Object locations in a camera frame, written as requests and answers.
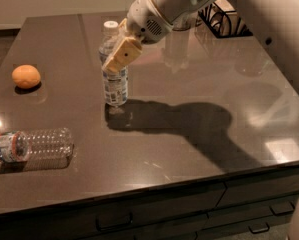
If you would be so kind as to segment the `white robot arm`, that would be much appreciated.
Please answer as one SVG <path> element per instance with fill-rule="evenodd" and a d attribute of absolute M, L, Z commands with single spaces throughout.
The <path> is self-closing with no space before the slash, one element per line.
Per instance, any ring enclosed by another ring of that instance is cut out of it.
<path fill-rule="evenodd" d="M 119 72 L 175 22 L 215 0 L 135 0 L 102 69 Z M 299 0 L 227 0 L 299 96 Z"/>

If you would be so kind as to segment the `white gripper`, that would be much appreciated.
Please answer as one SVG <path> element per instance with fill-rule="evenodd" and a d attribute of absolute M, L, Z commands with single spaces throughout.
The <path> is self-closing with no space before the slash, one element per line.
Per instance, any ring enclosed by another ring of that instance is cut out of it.
<path fill-rule="evenodd" d="M 108 55 L 102 69 L 118 73 L 142 54 L 142 44 L 154 44 L 172 30 L 172 25 L 158 10 L 154 0 L 135 0 L 127 18 L 119 23 L 119 33 L 128 32 L 134 37 L 121 37 Z"/>

